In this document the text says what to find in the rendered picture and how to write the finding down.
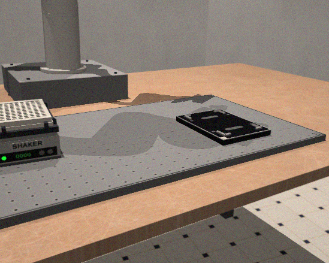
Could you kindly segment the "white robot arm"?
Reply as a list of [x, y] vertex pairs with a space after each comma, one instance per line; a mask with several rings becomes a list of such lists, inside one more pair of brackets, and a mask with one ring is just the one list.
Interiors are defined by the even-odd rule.
[[80, 62], [77, 0], [41, 0], [46, 65], [41, 72], [76, 74], [86, 71]]

